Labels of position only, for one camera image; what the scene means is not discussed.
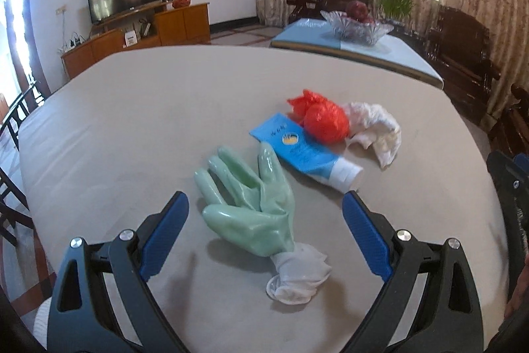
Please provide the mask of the white tissue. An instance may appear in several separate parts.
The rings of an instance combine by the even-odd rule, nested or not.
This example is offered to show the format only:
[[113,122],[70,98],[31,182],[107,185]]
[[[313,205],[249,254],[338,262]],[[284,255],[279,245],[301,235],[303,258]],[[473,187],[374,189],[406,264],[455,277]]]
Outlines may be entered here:
[[402,145],[402,128],[379,104],[350,102],[343,105],[349,120],[348,144],[358,143],[364,150],[372,148],[379,166],[390,166]]

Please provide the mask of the dark wooden sofa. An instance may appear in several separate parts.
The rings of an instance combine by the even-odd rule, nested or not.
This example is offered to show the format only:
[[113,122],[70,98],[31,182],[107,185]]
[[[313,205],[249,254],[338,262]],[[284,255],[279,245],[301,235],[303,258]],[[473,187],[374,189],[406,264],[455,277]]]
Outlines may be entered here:
[[490,129],[488,138],[493,151],[499,150],[514,158],[520,153],[528,154],[528,91],[513,84],[511,93],[517,103],[502,111],[500,118]]

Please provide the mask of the white table cover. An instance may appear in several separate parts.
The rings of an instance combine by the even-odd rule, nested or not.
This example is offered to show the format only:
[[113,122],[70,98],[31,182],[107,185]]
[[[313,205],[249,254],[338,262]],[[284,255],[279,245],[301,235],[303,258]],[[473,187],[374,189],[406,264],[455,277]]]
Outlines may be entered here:
[[22,124],[20,169],[58,268],[73,238],[136,229],[183,192],[189,215],[149,282],[193,352],[338,352],[383,281],[348,229],[343,196],[253,137],[312,90],[381,105],[402,130],[394,161],[339,143],[369,210],[425,242],[460,241],[483,335],[507,302],[507,246],[484,158],[442,90],[371,66],[272,48],[189,46],[115,54]]

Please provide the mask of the blue coffee table cloth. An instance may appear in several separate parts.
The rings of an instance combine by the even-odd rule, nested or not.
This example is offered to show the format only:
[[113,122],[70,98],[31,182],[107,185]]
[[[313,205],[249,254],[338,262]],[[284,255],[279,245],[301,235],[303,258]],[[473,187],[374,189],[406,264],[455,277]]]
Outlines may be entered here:
[[385,35],[374,46],[336,38],[328,22],[300,19],[272,39],[271,47],[337,57],[375,66],[443,89],[441,76],[400,38]]

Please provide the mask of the blue white tube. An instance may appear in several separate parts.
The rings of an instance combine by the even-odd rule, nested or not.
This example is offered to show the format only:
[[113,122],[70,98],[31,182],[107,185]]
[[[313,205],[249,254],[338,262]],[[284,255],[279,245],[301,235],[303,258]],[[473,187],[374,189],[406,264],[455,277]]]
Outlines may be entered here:
[[342,194],[358,189],[363,168],[316,142],[286,115],[275,114],[249,133],[270,144],[279,158],[320,184]]

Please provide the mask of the red plastic bag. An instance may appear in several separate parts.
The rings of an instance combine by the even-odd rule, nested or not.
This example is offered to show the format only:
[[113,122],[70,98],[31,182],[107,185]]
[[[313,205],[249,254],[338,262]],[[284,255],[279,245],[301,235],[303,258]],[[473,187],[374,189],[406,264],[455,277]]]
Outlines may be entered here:
[[350,133],[350,120],[342,107],[312,90],[287,100],[291,118],[314,140],[328,145],[344,141]]

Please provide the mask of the green potted plant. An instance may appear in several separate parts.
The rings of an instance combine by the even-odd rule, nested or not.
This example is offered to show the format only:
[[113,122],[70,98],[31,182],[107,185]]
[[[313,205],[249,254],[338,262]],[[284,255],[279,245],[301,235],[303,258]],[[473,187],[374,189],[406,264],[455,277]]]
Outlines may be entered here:
[[375,3],[381,18],[403,22],[411,17],[414,0],[375,0]]

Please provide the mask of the glass fruit bowl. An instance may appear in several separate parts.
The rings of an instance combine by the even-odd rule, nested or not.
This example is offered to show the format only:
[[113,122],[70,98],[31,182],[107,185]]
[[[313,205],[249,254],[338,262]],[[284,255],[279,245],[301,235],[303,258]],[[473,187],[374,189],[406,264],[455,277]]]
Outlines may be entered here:
[[382,22],[361,23],[347,16],[345,12],[333,11],[320,13],[331,26],[333,35],[343,41],[373,47],[385,35],[394,30],[394,26]]

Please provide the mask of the red apples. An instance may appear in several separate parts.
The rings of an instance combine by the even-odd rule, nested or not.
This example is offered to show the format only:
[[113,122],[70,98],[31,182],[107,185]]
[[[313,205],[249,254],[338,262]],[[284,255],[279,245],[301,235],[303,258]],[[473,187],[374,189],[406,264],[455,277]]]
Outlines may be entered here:
[[347,4],[345,9],[346,15],[349,19],[363,23],[373,24],[375,21],[369,12],[369,8],[361,1],[353,0]]

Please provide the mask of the white box on cabinet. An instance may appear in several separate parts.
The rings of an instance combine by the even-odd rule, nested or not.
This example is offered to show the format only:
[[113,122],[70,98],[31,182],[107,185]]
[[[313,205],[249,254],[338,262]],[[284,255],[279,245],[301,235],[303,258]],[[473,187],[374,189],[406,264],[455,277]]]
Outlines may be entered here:
[[134,30],[128,30],[124,34],[125,46],[132,47],[138,43],[138,38]]

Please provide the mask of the wooden TV cabinet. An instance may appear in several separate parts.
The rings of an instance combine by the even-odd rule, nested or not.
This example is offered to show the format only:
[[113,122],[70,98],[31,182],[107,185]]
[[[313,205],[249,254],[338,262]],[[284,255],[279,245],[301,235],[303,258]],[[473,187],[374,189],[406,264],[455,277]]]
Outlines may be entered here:
[[[147,15],[138,23],[131,22],[133,15],[127,14],[121,27],[116,21],[97,25],[96,35],[61,56],[66,76],[73,79],[95,63],[121,52],[211,42],[207,3],[173,9],[165,2],[144,12]],[[138,38],[132,47],[125,46],[124,34],[128,30],[134,30]]]

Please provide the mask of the red bowl on cabinet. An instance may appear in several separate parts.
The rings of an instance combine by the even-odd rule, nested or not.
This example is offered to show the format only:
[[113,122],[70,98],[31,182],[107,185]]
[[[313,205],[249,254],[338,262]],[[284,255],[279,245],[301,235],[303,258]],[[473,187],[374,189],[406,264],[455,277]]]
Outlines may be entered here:
[[191,4],[191,0],[172,0],[172,8],[173,9],[179,9],[188,7]]

